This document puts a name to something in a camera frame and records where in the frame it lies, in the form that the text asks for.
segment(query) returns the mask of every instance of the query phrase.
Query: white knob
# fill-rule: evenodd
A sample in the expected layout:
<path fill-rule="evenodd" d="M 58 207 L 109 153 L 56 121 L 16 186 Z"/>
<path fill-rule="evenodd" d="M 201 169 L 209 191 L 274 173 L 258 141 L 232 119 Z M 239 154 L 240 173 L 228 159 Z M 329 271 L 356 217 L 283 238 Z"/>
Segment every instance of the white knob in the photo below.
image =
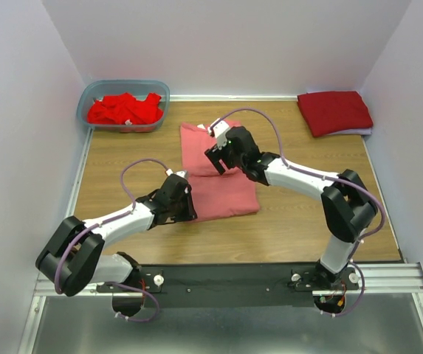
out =
<path fill-rule="evenodd" d="M 157 286 L 161 286 L 164 283 L 164 277 L 160 274 L 156 275 L 154 277 L 154 284 Z"/>

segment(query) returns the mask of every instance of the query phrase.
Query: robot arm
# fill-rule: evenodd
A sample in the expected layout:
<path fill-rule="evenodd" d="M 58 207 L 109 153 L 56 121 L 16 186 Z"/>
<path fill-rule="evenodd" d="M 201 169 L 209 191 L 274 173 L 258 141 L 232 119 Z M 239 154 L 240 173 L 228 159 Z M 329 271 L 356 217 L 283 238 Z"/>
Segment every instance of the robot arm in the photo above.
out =
<path fill-rule="evenodd" d="M 91 229 L 61 265 L 60 288 L 67 296 L 73 296 L 90 282 L 122 282 L 137 270 L 137 262 L 127 254 L 100 256 L 102 250 L 136 232 L 196 219 L 191 186 L 186 178 L 185 171 L 168 174 L 163 185 L 138 198 L 134 208 L 129 205 L 85 221 L 75 216 L 64 219 L 38 256 L 35 266 L 54 282 L 55 272 L 69 244 L 81 232 Z"/>
<path fill-rule="evenodd" d="M 338 174 L 314 170 L 288 160 L 284 164 L 278 154 L 261 152 L 245 127 L 230 128 L 224 121 L 216 124 L 210 135 L 216 138 L 216 145 L 205 155 L 219 173 L 224 173 L 224 166 L 228 169 L 237 167 L 251 181 L 289 188 L 322 201 L 326 223 L 333 236 L 317 267 L 324 279 L 336 281 L 347 266 L 357 238 L 374 219 L 377 207 L 359 190 L 329 181 L 326 177 L 345 179 L 365 189 L 359 176 L 351 170 Z"/>

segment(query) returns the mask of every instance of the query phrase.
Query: dark red folded shirt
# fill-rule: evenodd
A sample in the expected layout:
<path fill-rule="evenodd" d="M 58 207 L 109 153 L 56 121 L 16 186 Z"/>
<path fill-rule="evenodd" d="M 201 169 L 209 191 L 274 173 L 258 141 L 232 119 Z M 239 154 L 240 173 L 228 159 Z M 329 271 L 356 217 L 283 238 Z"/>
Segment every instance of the dark red folded shirt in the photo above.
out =
<path fill-rule="evenodd" d="M 161 97 L 150 93 L 144 101 L 139 101 L 131 94 L 105 96 L 102 101 L 95 101 L 90 108 L 86 121 L 91 124 L 107 125 L 147 125 L 162 118 L 159 108 Z"/>
<path fill-rule="evenodd" d="M 355 91 L 301 94 L 298 107 L 314 137 L 374 125 L 367 106 Z"/>

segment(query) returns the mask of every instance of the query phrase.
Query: electrical wire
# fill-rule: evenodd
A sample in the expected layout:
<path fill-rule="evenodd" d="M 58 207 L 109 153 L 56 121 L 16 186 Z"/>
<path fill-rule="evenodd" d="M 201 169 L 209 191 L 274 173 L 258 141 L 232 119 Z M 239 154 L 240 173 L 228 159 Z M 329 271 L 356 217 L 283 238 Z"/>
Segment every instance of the electrical wire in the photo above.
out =
<path fill-rule="evenodd" d="M 134 165 L 139 164 L 140 162 L 145 162 L 145 161 L 150 161 L 150 162 L 156 162 L 157 164 L 160 164 L 162 167 L 165 168 L 165 170 L 168 170 L 168 167 L 166 164 L 164 164 L 163 162 L 161 162 L 160 160 L 157 159 L 151 159 L 151 158 L 146 158 L 146 159 L 140 159 L 137 160 L 135 162 L 130 163 L 129 165 L 127 165 L 126 167 L 124 167 L 123 171 L 120 174 L 120 183 L 121 183 L 121 187 L 124 189 L 124 191 L 126 192 L 126 194 L 129 196 L 129 198 L 131 199 L 132 202 L 132 208 L 130 211 L 124 212 L 123 214 L 119 214 L 119 215 L 115 215 L 112 216 L 108 219 L 103 220 L 103 222 L 101 223 L 102 225 L 107 224 L 107 223 L 111 223 L 112 221 L 116 221 L 119 220 L 121 218 L 124 218 L 127 215 L 130 215 L 134 209 L 136 208 L 136 198 L 133 196 L 133 194 L 131 193 L 131 191 L 129 190 L 129 188 L 127 188 L 127 186 L 124 183 L 124 174 Z M 62 294 L 63 291 L 61 289 L 60 286 L 60 281 L 61 281 L 61 274 L 62 274 L 62 268 L 63 265 L 66 262 L 67 257 L 69 256 L 70 252 L 73 250 L 73 248 L 75 247 L 75 245 L 85 236 L 87 235 L 90 231 L 96 229 L 97 227 L 100 227 L 100 224 L 95 223 L 89 227 L 87 227 L 86 229 L 82 230 L 81 232 L 78 233 L 77 236 L 75 236 L 73 238 L 73 240 L 69 243 L 69 245 L 66 247 L 65 252 L 62 254 L 62 257 L 60 259 L 60 261 L 58 262 L 57 268 L 55 269 L 55 276 L 54 276 L 54 288 L 55 288 L 55 292 L 57 294 Z M 150 319 L 145 319 L 145 320 L 134 320 L 132 318 L 129 318 L 128 320 L 133 321 L 133 322 L 148 322 L 151 321 L 153 318 L 155 318 L 159 312 L 159 302 L 157 301 L 157 299 L 155 299 L 155 297 L 150 294 L 149 292 L 142 290 L 142 289 L 138 289 L 138 288 L 132 288 L 132 287 L 128 287 L 127 285 L 123 285 L 123 284 L 119 284 L 119 283 L 114 283 L 116 286 L 119 286 L 121 288 L 126 288 L 128 290 L 133 290 L 133 291 L 138 291 L 148 297 L 150 297 L 154 303 L 156 304 L 157 307 L 157 311 L 156 313 L 150 318 Z"/>
<path fill-rule="evenodd" d="M 269 121 L 270 125 L 273 128 L 273 131 L 275 132 L 275 135 L 277 136 L 277 142 L 278 142 L 278 149 L 280 151 L 280 158 L 283 162 L 283 164 L 288 167 L 289 169 L 292 169 L 296 172 L 299 173 L 303 173 L 305 175 L 311 176 L 311 177 L 315 177 L 315 178 L 320 178 L 322 180 L 328 180 L 328 181 L 332 181 L 332 182 L 336 182 L 336 183 L 341 183 L 344 184 L 346 186 L 352 187 L 358 191 L 360 191 L 361 193 L 367 195 L 377 206 L 377 208 L 380 210 L 380 223 L 379 225 L 372 229 L 371 231 L 366 232 L 363 235 L 360 235 L 357 240 L 356 240 L 356 244 L 354 245 L 354 248 L 352 249 L 352 252 L 349 254 L 348 256 L 348 263 L 351 264 L 353 267 L 355 267 L 356 270 L 358 270 L 358 272 L 360 273 L 360 278 L 362 280 L 362 287 L 360 290 L 360 294 L 357 297 L 357 300 L 355 301 L 355 303 L 347 310 L 344 310 L 342 313 L 329 313 L 331 316 L 344 316 L 350 312 L 352 312 L 353 309 L 355 309 L 356 306 L 358 306 L 358 304 L 360 303 L 360 301 L 362 300 L 362 296 L 364 294 L 364 287 L 365 287 L 365 278 L 364 278 L 364 274 L 362 273 L 362 270 L 359 268 L 358 265 L 356 265 L 355 263 L 353 263 L 352 261 L 350 261 L 352 259 L 352 256 L 354 256 L 357 248 L 359 247 L 359 244 L 361 244 L 361 242 L 363 241 L 364 238 L 371 236 L 375 233 L 377 233 L 378 231 L 380 231 L 382 229 L 382 227 L 385 225 L 386 219 L 387 219 L 387 215 L 385 212 L 385 208 L 383 207 L 382 203 L 379 202 L 379 200 L 375 197 L 375 195 L 373 195 L 372 193 L 370 193 L 369 191 L 367 191 L 365 188 L 362 188 L 361 186 L 350 182 L 350 181 L 346 181 L 345 179 L 341 179 L 341 178 L 335 178 L 332 176 L 327 176 L 327 175 L 323 175 L 321 173 L 316 173 L 313 171 L 308 171 L 305 170 L 303 168 L 300 168 L 298 166 L 294 166 L 293 163 L 289 162 L 286 160 L 285 155 L 283 154 L 283 143 L 282 143 L 282 138 L 280 135 L 280 132 L 278 131 L 277 125 L 275 124 L 275 122 L 272 120 L 272 118 L 270 118 L 267 114 L 265 114 L 263 111 L 260 111 L 256 108 L 250 108 L 250 107 L 243 107 L 243 108 L 237 108 L 232 110 L 231 112 L 228 112 L 227 114 L 225 114 L 224 116 L 222 116 L 221 118 L 217 119 L 215 122 L 213 122 L 213 124 L 210 125 L 210 130 L 213 131 L 213 128 L 220 123 L 221 121 L 223 121 L 224 119 L 228 118 L 231 114 L 234 114 L 236 112 L 239 111 L 251 111 L 251 112 L 255 112 L 257 114 L 260 114 L 261 116 L 263 116 L 265 119 L 267 119 L 267 121 Z"/>

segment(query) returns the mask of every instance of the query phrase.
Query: folded red cloth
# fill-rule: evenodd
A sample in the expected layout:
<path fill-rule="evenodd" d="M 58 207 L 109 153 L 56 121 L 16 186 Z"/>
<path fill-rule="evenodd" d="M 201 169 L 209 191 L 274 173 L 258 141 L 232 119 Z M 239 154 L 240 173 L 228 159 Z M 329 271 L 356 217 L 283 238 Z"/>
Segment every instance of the folded red cloth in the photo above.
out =
<path fill-rule="evenodd" d="M 238 122 L 227 121 L 237 126 Z M 207 221 L 245 215 L 260 209 L 255 195 L 255 182 L 250 181 L 237 168 L 228 170 L 222 176 L 204 155 L 216 140 L 207 131 L 195 125 L 182 123 L 182 165 L 188 171 L 188 182 L 198 218 Z"/>
<path fill-rule="evenodd" d="M 355 91 L 301 94 L 298 107 L 314 137 L 374 125 L 367 106 Z"/>
<path fill-rule="evenodd" d="M 105 96 L 102 101 L 95 101 L 90 108 L 86 121 L 91 124 L 107 125 L 147 125 L 162 118 L 159 108 L 161 97 L 150 93 L 144 101 L 139 101 L 131 94 Z"/>

